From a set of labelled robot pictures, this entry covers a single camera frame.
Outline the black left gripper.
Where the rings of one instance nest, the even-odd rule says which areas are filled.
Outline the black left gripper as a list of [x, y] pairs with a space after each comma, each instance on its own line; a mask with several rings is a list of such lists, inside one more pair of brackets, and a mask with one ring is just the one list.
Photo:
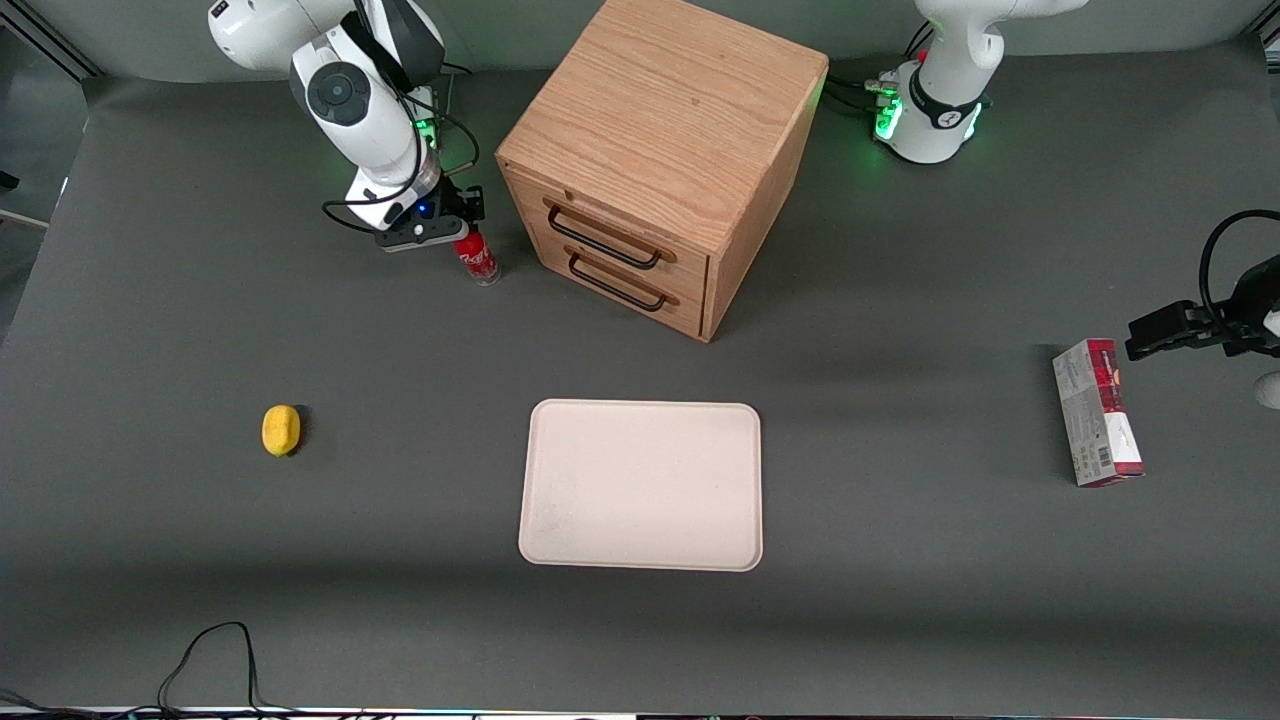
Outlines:
[[[1262, 354], [1277, 357], [1279, 255], [1247, 270], [1231, 295], [1213, 304], [1224, 327], [1226, 357]], [[1219, 329], [1197, 302], [1180, 300], [1128, 324], [1125, 352], [1132, 363], [1175, 348], [1219, 343]]]

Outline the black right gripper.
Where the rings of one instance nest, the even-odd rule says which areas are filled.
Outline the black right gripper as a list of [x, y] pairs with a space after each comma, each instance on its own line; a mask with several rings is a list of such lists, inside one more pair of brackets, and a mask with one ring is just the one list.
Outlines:
[[447, 234], [447, 242], [453, 243], [470, 231], [479, 233], [485, 217], [483, 187], [463, 191], [452, 183], [439, 183], [401, 215], [397, 231], [402, 234]]

